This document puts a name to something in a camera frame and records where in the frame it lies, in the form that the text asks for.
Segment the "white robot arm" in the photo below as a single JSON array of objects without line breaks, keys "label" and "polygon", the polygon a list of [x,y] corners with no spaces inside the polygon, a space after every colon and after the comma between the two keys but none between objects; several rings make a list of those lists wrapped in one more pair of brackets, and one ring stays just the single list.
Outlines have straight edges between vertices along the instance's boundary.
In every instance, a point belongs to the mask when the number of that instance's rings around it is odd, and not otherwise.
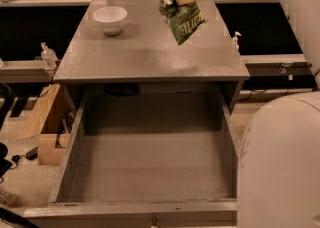
[{"label": "white robot arm", "polygon": [[[320,71],[320,0],[279,0],[312,75]],[[245,128],[237,228],[320,228],[320,92],[277,98]]]}]

